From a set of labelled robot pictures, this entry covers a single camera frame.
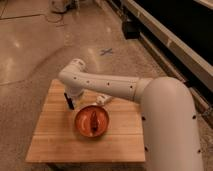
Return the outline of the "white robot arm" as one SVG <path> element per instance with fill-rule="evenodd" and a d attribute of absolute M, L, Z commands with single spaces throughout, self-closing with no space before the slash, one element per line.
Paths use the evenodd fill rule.
<path fill-rule="evenodd" d="M 147 171 L 204 171 L 195 103 L 173 77 L 98 75 L 74 59 L 58 74 L 70 99 L 88 89 L 140 105 Z"/>

